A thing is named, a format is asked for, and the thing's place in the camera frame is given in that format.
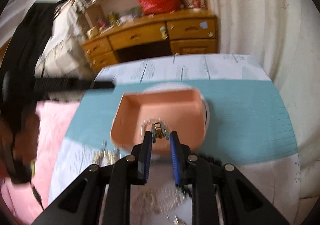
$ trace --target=pink blanket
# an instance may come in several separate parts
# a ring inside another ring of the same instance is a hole
[[[33,178],[33,184],[42,197],[44,208],[48,205],[51,177],[58,151],[78,106],[79,102],[45,102],[37,105],[37,113],[41,122],[36,175]],[[30,185],[14,186],[10,179],[6,179],[0,190],[11,213],[20,223],[31,224],[42,212],[33,197]]]

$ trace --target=blue sticker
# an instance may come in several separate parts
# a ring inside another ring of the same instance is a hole
[[[201,27],[202,29],[207,29],[207,28],[208,28],[208,23],[207,23],[207,21],[201,22],[199,25],[200,25],[200,27]]]

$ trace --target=metal screw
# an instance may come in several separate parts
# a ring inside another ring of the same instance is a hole
[[[232,172],[235,169],[235,167],[232,164],[226,164],[224,166],[224,169],[226,169],[228,172]]]
[[[133,155],[128,155],[125,157],[125,159],[127,160],[127,162],[133,162],[134,160],[136,160],[136,157]]]
[[[188,160],[189,160],[190,162],[195,162],[195,161],[198,160],[198,156],[190,155],[190,156],[188,156]]]
[[[97,164],[92,164],[90,165],[89,171],[90,172],[95,172],[99,169],[99,166]]]

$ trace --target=orange tray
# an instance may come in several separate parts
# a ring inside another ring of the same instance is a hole
[[[196,89],[123,94],[111,127],[111,141],[126,151],[140,144],[152,123],[162,121],[168,132],[177,131],[180,143],[191,151],[200,148],[205,125],[201,93]],[[169,155],[166,139],[157,139],[152,153]]]

